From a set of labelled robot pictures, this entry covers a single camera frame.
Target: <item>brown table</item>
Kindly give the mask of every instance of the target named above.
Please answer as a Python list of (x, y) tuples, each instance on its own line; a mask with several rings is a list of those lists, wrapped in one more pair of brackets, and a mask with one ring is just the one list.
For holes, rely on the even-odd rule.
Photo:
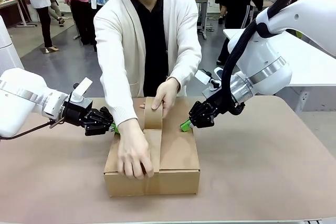
[[(104, 104), (94, 100), (95, 107)], [(46, 119), (31, 115), (27, 130)], [(197, 196), (109, 198), (103, 169), (111, 134), (71, 125), (0, 142), (0, 221), (301, 220), (336, 216), (336, 161), (277, 97), (254, 97), (240, 116), (196, 129)]]

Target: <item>cardigan sleeve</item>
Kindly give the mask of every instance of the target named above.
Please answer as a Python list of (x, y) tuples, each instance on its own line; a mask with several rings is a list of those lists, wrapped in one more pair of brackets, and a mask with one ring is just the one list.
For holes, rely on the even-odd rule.
[(195, 0), (187, 0), (186, 5), (179, 8), (181, 13), (185, 13), (177, 28), (177, 61), (169, 78), (175, 78), (183, 87), (196, 74), (202, 53), (197, 36), (198, 9)]
[(98, 12), (94, 24), (98, 61), (102, 70), (100, 81), (106, 103), (118, 126), (128, 119), (137, 118), (125, 70), (121, 24), (116, 14), (108, 8)]

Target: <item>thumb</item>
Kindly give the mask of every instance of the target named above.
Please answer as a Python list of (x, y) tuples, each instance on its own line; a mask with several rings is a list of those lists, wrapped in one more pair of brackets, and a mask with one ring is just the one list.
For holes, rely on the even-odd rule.
[(158, 107), (160, 106), (164, 96), (165, 96), (165, 92), (163, 92), (163, 91), (158, 91), (156, 93), (156, 97), (154, 98), (154, 101), (152, 103), (152, 110), (157, 110), (158, 109)]

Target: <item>neck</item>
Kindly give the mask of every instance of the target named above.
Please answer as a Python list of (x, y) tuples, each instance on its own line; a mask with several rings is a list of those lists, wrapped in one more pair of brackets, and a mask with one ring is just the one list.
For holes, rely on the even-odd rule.
[(158, 0), (139, 0), (139, 2), (143, 4), (150, 12), (154, 8), (156, 1)]

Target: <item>box lid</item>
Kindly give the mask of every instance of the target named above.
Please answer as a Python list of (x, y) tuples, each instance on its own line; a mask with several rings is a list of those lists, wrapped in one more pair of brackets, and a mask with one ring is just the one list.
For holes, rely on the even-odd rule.
[[(144, 109), (140, 105), (145, 98), (133, 99), (140, 127), (144, 126)], [(186, 98), (177, 98), (174, 108), (163, 120), (160, 170), (199, 170), (196, 143), (193, 131), (182, 132), (180, 124), (188, 119), (190, 106)], [(120, 136), (116, 134), (106, 161), (104, 173), (117, 172)]]

